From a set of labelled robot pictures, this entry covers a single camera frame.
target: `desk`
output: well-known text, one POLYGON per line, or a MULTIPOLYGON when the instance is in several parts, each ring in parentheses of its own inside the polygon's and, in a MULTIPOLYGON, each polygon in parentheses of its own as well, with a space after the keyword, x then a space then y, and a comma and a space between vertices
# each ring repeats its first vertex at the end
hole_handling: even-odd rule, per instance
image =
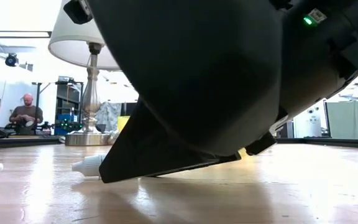
POLYGON ((358 223, 358 149, 279 144, 237 162, 112 184, 71 172, 71 163, 108 150, 0 149, 0 223, 358 223))

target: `lamp base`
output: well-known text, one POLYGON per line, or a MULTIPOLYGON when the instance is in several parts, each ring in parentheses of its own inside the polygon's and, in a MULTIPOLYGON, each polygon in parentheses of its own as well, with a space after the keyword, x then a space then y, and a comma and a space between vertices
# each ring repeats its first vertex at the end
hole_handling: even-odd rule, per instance
POLYGON ((93 134, 74 132, 66 134, 66 146, 107 146, 108 134, 93 134))

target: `bald man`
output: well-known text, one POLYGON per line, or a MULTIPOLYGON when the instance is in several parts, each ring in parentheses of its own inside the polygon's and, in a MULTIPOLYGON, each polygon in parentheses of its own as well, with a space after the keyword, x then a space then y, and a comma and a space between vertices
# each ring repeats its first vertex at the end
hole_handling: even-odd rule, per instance
MULTIPOLYGON (((15 108, 15 110, 12 112, 11 117, 9 118, 9 121, 12 123, 18 123, 24 121, 35 121, 35 106, 32 104, 33 97, 31 94, 25 94, 23 96, 24 99, 24 106, 18 106, 15 108)), ((38 114, 37 114, 37 122, 41 123, 44 120, 42 117, 42 110, 41 108, 38 108, 38 114)), ((25 134, 25 135, 31 135, 34 134, 34 131, 31 129, 34 127, 35 124, 33 124, 30 127, 21 127, 19 129, 18 134, 25 134)))

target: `table lamp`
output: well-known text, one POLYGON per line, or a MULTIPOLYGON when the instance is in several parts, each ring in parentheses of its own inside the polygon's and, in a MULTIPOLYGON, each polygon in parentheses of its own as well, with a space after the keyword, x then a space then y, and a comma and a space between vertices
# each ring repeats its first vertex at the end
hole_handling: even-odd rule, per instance
POLYGON ((65 136, 67 146, 100 146, 108 144, 108 134, 96 130, 95 114, 100 108, 96 88, 99 70, 120 70, 94 22, 75 24, 63 10, 63 0, 48 45, 50 53, 68 63, 86 67, 88 84, 81 99, 82 129, 65 136))

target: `green led light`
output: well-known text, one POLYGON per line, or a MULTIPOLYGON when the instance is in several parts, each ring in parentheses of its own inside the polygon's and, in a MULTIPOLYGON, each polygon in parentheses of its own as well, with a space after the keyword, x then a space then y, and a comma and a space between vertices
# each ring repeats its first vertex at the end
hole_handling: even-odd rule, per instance
POLYGON ((306 24, 308 24, 309 26, 310 26, 310 25, 313 25, 313 21, 312 21, 309 17, 305 17, 305 18, 303 18, 303 20, 304 20, 304 22, 305 22, 306 24))

